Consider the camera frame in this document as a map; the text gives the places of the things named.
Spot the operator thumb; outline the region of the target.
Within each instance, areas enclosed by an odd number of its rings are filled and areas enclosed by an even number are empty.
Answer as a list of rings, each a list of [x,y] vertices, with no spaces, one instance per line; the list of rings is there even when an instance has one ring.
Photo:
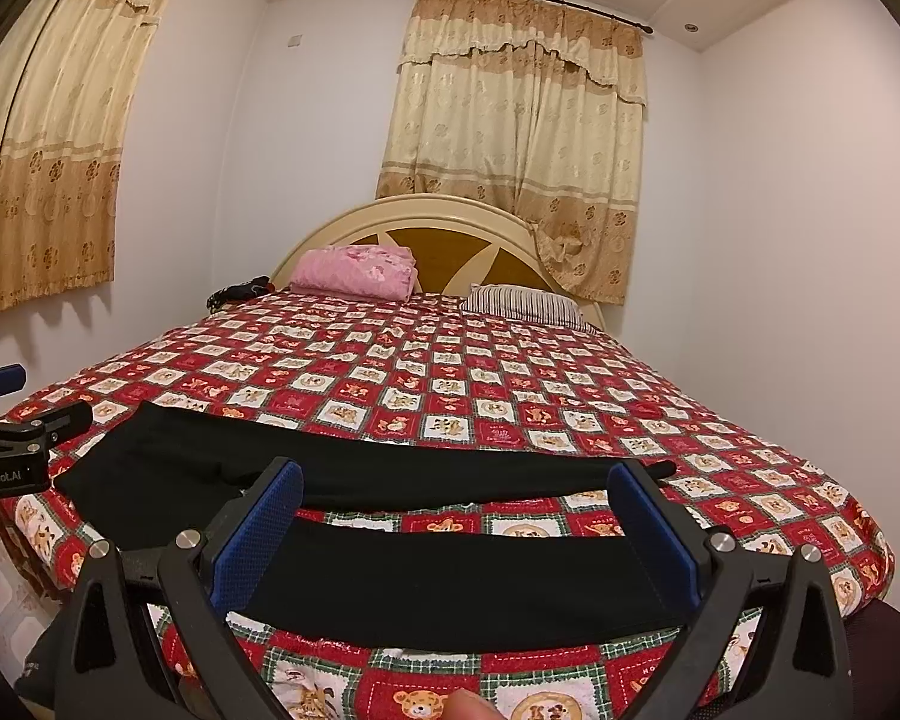
[[[505,720],[505,717],[481,695],[459,689],[445,699],[442,720]]]

